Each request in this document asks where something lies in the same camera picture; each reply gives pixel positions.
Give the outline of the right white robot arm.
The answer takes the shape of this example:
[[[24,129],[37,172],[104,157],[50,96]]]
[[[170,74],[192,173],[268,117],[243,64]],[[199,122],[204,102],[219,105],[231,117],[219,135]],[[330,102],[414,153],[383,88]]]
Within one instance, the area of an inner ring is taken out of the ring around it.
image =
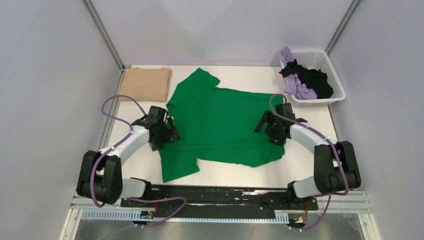
[[[264,130],[269,141],[283,145],[291,139],[313,155],[313,174],[287,185],[283,201],[298,209],[315,197],[345,194],[362,183],[354,146],[349,141],[332,140],[310,126],[307,120],[297,118],[290,103],[277,104],[273,111],[264,111],[255,132]]]

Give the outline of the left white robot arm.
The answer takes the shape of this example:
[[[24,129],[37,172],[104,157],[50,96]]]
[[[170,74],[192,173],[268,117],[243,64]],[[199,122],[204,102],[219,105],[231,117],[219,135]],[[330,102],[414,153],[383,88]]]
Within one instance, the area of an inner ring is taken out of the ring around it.
[[[82,159],[76,193],[93,200],[97,207],[113,205],[120,199],[134,198],[140,206],[153,201],[151,182],[124,178],[123,164],[141,147],[159,151],[180,133],[166,109],[152,106],[148,114],[130,124],[129,131],[110,147],[89,150]]]

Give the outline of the green t-shirt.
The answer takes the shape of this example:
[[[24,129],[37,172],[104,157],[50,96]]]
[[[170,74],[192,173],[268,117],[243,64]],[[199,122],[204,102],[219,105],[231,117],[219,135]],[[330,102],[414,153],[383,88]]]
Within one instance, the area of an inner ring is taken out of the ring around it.
[[[220,88],[220,80],[198,68],[180,82],[166,107],[180,139],[159,151],[167,183],[199,172],[198,160],[259,167],[282,158],[283,145],[255,132],[270,103],[270,93]]]

